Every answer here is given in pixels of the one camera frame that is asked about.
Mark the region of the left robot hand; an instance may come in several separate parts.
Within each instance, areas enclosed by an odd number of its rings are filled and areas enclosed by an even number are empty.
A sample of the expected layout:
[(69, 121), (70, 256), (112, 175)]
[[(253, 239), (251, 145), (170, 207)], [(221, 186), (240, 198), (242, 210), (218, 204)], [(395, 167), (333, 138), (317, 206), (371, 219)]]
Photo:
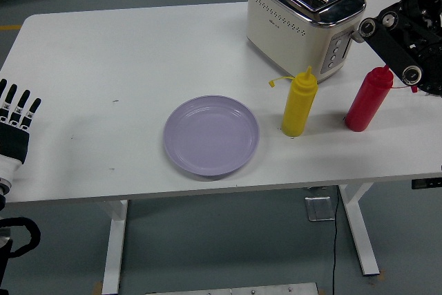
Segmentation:
[(30, 91), (25, 90), (16, 104), (13, 104), (17, 94), (17, 85), (11, 84), (6, 91), (8, 81), (1, 79), (1, 192), (9, 192), (15, 171), (25, 163), (28, 153), (30, 134), (28, 129), (41, 104), (36, 98), (26, 108)]

